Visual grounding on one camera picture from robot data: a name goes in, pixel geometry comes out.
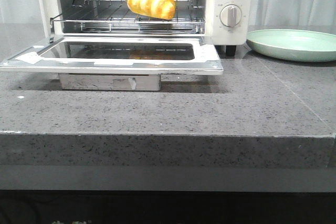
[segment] gray countertop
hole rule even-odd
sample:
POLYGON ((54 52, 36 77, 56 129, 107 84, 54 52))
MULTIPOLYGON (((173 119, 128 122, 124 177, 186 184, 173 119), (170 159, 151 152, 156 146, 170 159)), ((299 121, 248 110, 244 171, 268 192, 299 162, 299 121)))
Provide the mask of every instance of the gray countertop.
MULTIPOLYGON (((1 25, 0 59, 43 38, 1 25)), ((51 73, 0 72, 0 164, 324 169, 336 165, 336 62, 238 46, 218 77, 159 92, 65 91, 51 73)))

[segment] open oven door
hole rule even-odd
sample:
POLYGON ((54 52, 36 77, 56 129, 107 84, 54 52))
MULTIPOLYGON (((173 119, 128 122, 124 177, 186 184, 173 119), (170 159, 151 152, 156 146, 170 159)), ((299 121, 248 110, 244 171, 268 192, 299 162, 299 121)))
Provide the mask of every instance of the open oven door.
MULTIPOLYGON (((122 83, 124 76, 129 76, 127 80, 131 81, 129 85, 126 84, 126 90, 148 90, 136 84, 146 76, 156 80, 161 74, 223 73, 214 45, 207 44, 204 37, 55 36, 52 41, 42 40, 4 60, 0 70, 54 72, 60 74, 61 82, 65 78, 63 74, 67 74, 67 77, 71 74, 75 82, 80 75, 86 79, 88 75, 91 79, 104 77, 115 81, 117 78, 122 86, 125 85, 122 83)), ((76 89, 71 85, 64 88, 76 89)), ((124 90, 116 85, 107 89, 124 90)))

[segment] white toaster oven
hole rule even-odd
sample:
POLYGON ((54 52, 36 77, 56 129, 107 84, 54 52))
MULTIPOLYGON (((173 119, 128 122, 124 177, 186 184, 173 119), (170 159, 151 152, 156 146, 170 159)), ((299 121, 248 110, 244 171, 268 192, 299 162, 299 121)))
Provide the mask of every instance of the white toaster oven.
POLYGON ((40 0, 46 39, 3 71, 59 73, 64 89, 159 90, 162 74, 223 73, 218 50, 246 41, 251 0, 175 0, 170 20, 125 0, 40 0))

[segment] green plate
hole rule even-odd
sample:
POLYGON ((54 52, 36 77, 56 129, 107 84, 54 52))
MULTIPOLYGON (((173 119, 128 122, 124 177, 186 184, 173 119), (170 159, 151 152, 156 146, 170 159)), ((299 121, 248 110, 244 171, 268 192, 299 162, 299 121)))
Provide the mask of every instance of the green plate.
POLYGON ((283 60, 327 62, 336 60, 336 35, 316 31, 267 29, 247 34, 254 51, 283 60))

